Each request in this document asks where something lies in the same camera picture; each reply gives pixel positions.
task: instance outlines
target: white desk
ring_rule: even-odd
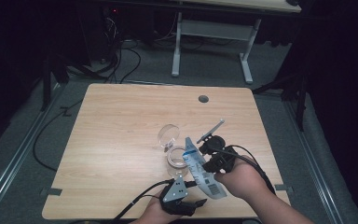
[[[226,7],[247,7],[260,10],[274,10],[280,12],[299,13],[299,6],[290,6],[285,0],[182,0],[181,2],[192,2],[201,4],[213,4]],[[248,57],[255,42],[255,37],[261,20],[255,20],[253,25],[234,25],[220,22],[183,20],[182,13],[178,13],[176,29],[176,46],[173,54],[172,76],[178,77],[181,58],[181,37],[182,35],[197,35],[214,38],[225,38],[246,41],[247,45],[243,53],[240,53],[240,61],[245,81],[253,83],[252,74],[248,64]]]

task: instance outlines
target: table top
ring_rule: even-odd
[[[225,7],[247,7],[282,12],[301,12],[300,6],[291,6],[286,0],[181,0],[200,4],[213,4]]]
[[[209,101],[201,103],[201,95]],[[158,132],[164,125],[179,127],[177,146],[184,146],[186,137],[196,145],[220,119],[226,122],[214,134],[228,145],[249,149],[272,185],[282,184],[249,89],[91,84],[52,184],[62,193],[48,196],[43,217],[115,217],[145,189],[171,178],[166,153],[158,143]],[[185,180],[193,180],[191,174]],[[191,202],[208,198],[198,187],[188,192],[186,200]],[[229,192],[227,195],[220,200],[208,199],[192,218],[256,217],[247,203]],[[289,203],[285,191],[277,191],[277,195]],[[140,200],[123,218],[139,217],[148,201]]]

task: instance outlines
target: dark background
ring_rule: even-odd
[[[304,61],[312,60],[305,74],[307,91],[358,206],[358,1],[316,1],[312,6],[309,1],[300,3],[303,14],[331,16],[332,20],[323,25],[306,23],[300,29],[298,21],[264,19],[256,43],[294,43],[277,79],[304,75]],[[82,13],[84,10],[70,4],[0,2],[0,135],[40,80],[43,61],[52,51],[81,64],[90,63],[94,53],[88,45],[90,37],[84,30],[87,21]],[[125,24],[123,35],[153,45],[153,31],[165,34],[171,28],[172,14],[124,10],[120,15],[126,22],[121,23]],[[205,19],[216,17],[208,15]]]

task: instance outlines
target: black cable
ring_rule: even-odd
[[[219,43],[217,41],[213,41],[213,39],[211,39],[211,38],[205,38],[204,41],[205,41],[205,43],[213,44],[213,45],[217,45],[217,46],[227,46],[227,45],[231,44],[232,42],[234,42],[234,39],[226,40],[227,41],[226,43]]]
[[[263,169],[261,169],[260,165],[258,164],[258,162],[255,160],[255,157],[252,155],[252,153],[250,153],[248,150],[246,150],[249,155],[251,155],[251,157],[255,160],[255,161],[251,161],[243,156],[240,156],[238,154],[235,154],[235,153],[231,153],[231,152],[227,152],[225,150],[220,150],[220,149],[217,149],[217,148],[214,148],[213,149],[214,151],[216,152],[220,152],[220,153],[224,153],[224,154],[228,154],[230,156],[233,156],[235,158],[238,158],[240,160],[243,160],[243,161],[246,161],[247,163],[249,163],[251,166],[253,166],[255,168],[255,170],[260,174],[260,176],[264,179],[264,181],[266,182],[266,185],[268,187],[268,189],[273,193],[273,194],[276,194],[275,193],[275,189],[274,187],[272,186],[271,184],[271,181],[269,180],[269,177],[266,175],[266,172],[263,171]]]
[[[118,49],[118,63],[117,63],[117,65],[115,66],[115,68],[113,69],[112,73],[110,73],[110,75],[107,77],[105,83],[108,82],[109,79],[110,79],[110,83],[112,83],[113,78],[115,79],[115,83],[117,83],[116,71],[117,71],[118,67],[119,67],[120,64],[121,64],[121,58],[122,58],[122,57],[121,57],[121,51],[122,51],[122,44],[120,44],[120,47],[119,47],[119,49]]]
[[[85,224],[85,222],[91,222],[91,223],[98,223],[98,224],[103,224],[102,221],[100,220],[76,220],[76,221],[71,221],[68,224]]]
[[[106,67],[103,67],[103,68],[101,68],[101,69],[95,71],[94,73],[100,75],[101,73],[107,72],[107,71],[109,71],[110,69],[115,68],[116,65],[117,65],[117,56],[114,55],[114,56],[112,57],[112,60],[111,60],[110,64],[108,64]],[[75,71],[75,70],[73,70],[73,69],[71,69],[71,68],[69,68],[69,67],[66,67],[66,72],[67,72],[67,73],[70,73],[70,74],[72,74],[72,75],[75,75],[75,76],[79,76],[79,77],[91,77],[91,76],[86,75],[86,74],[83,73],[83,72],[77,72],[77,71]],[[94,78],[94,79],[102,79],[102,77],[103,77],[103,76],[101,76],[101,77],[91,77],[91,78]]]
[[[157,199],[159,199],[159,197],[157,197],[156,195],[151,195],[151,194],[145,194],[145,195],[143,195],[142,197],[143,197],[143,198],[144,198],[144,197],[152,197],[152,198],[157,198]]]
[[[159,45],[159,46],[162,46],[162,47],[170,47],[170,46],[175,45],[175,40],[171,41],[171,39],[172,39],[173,37],[175,37],[175,36],[172,36],[172,37],[167,38],[167,39],[155,41],[154,43],[157,44],[157,45]],[[163,41],[165,41],[165,42],[170,42],[170,44],[161,44],[161,43],[159,43],[159,42],[163,42]]]
[[[123,211],[121,211],[113,220],[111,223],[116,223],[118,222],[123,216],[124,214],[126,214],[141,198],[144,197],[144,195],[150,191],[151,189],[155,188],[156,186],[159,185],[163,185],[163,184],[170,184],[173,183],[175,180],[174,179],[169,179],[169,180],[164,180],[164,181],[160,181],[154,185],[152,185],[151,187],[149,187],[148,189],[146,189],[144,192],[142,192],[140,195],[138,195],[131,203],[129,203],[129,205],[127,205],[127,207],[125,207],[123,209]]]
[[[133,71],[135,71],[138,67],[139,67],[139,64],[141,64],[141,55],[139,55],[139,53],[138,52],[136,52],[135,50],[133,50],[133,49],[126,49],[126,50],[129,50],[129,51],[132,51],[133,53],[135,53],[137,56],[138,56],[138,63],[136,64],[136,66],[129,72],[129,73],[127,73],[127,75],[125,75],[121,80],[120,80],[120,84],[122,84],[123,83],[123,81],[124,81],[124,79],[126,78],[126,77],[128,77]]]
[[[251,153],[248,149],[246,149],[245,147],[241,147],[241,146],[237,146],[237,145],[230,145],[229,147],[239,147],[239,148],[245,150],[245,151],[252,157],[252,160],[254,160],[255,163],[256,163],[258,166],[260,166],[260,165],[258,164],[257,160],[255,159],[255,157],[252,155],[252,153]]]
[[[257,218],[254,218],[254,217],[247,217],[244,221],[248,221],[248,220],[251,220],[253,222],[257,222],[259,224],[263,224],[260,220],[258,220]]]
[[[197,50],[197,49],[200,49],[200,48],[205,44],[203,37],[188,36],[186,40],[189,41],[189,42],[190,42],[190,40],[196,40],[196,41],[193,41],[193,43],[199,41],[200,44],[199,44],[198,46],[196,46],[195,48],[192,48],[192,49],[191,49],[191,48],[186,48],[186,47],[184,46],[185,43],[181,43],[181,48],[182,48],[182,49],[195,51],[195,50]]]
[[[74,103],[73,105],[69,106],[68,108],[65,108],[61,113],[59,113],[58,115],[56,115],[54,118],[52,118],[48,123],[45,124],[45,126],[43,126],[43,128],[39,131],[39,133],[37,134],[35,140],[34,140],[34,144],[33,144],[33,155],[34,155],[34,159],[37,161],[37,163],[39,163],[40,165],[42,165],[43,167],[53,171],[53,172],[57,172],[57,169],[46,165],[45,163],[43,163],[41,160],[39,160],[39,158],[37,157],[36,154],[36,143],[40,137],[40,135],[42,135],[43,131],[46,130],[46,128],[49,126],[49,124],[54,121],[57,117],[59,117],[60,115],[62,115],[63,113],[65,113],[65,111],[67,111],[68,109],[71,109],[72,107],[74,107],[75,105],[78,105],[82,102],[83,100],[80,100],[76,103]]]
[[[139,43],[138,43],[138,41],[137,40],[135,40],[135,39],[127,39],[127,40],[124,40],[123,41],[123,44],[124,44],[124,42],[135,42],[135,45],[134,46],[131,46],[131,47],[126,47],[126,48],[123,48],[123,49],[135,49],[136,47],[138,47],[138,45],[139,45]]]

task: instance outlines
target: black clip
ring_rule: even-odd
[[[238,155],[234,148],[225,147],[225,140],[217,135],[211,135],[203,141],[204,143],[200,147],[200,152],[204,155],[208,154],[212,156],[209,161],[202,165],[204,170],[209,173],[216,173],[221,169],[225,170],[226,173],[231,172],[234,167],[235,157],[219,151],[224,150],[225,152]]]
[[[159,196],[162,209],[171,215],[193,216],[198,207],[201,207],[207,201],[206,199],[196,201],[195,203],[182,202],[187,196],[187,188],[197,186],[195,181],[184,182],[179,176],[174,183],[166,186]]]

